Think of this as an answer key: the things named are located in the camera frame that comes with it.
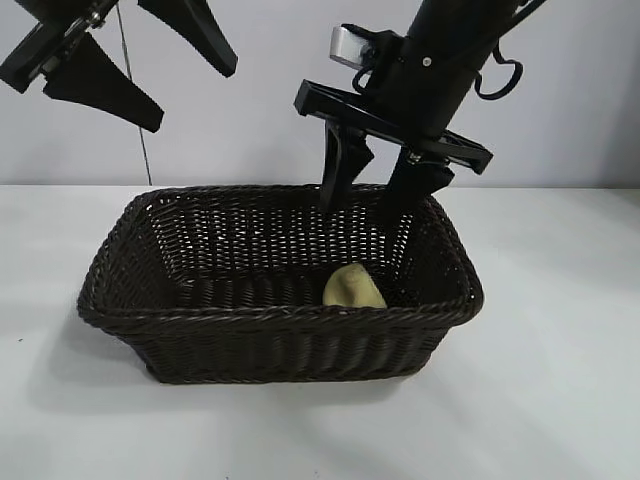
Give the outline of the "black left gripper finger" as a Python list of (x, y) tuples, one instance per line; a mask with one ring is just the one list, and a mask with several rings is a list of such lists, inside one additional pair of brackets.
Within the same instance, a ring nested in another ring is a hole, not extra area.
[(178, 33), (221, 75), (235, 74), (236, 53), (207, 1), (140, 0), (138, 6)]
[(114, 64), (90, 34), (46, 76), (43, 93), (109, 113), (152, 133), (159, 130), (164, 116), (162, 108)]

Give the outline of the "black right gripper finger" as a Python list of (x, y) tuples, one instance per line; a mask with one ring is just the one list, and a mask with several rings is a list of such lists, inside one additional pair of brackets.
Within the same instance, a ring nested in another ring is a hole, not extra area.
[(383, 193), (383, 224), (391, 227), (453, 178), (453, 171), (438, 155), (401, 151)]
[(335, 211), (345, 201), (354, 181), (373, 160), (367, 134), (336, 121), (325, 122), (325, 156), (320, 207)]

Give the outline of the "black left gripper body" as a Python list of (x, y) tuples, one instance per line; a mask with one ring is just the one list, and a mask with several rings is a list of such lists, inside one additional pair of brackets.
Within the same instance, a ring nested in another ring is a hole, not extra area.
[(117, 0), (20, 1), (37, 20), (1, 64), (1, 80), (24, 93), (39, 76), (75, 74), (104, 52), (89, 33), (104, 25)]

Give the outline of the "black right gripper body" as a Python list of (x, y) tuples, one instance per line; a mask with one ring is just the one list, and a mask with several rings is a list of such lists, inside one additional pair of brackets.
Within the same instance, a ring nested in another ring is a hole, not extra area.
[(332, 60), (355, 70), (349, 91), (305, 80), (296, 111), (362, 130), (416, 153), (433, 153), (482, 174), (493, 155), (448, 130), (466, 96), (473, 71), (430, 52), (412, 55), (408, 37), (334, 37)]

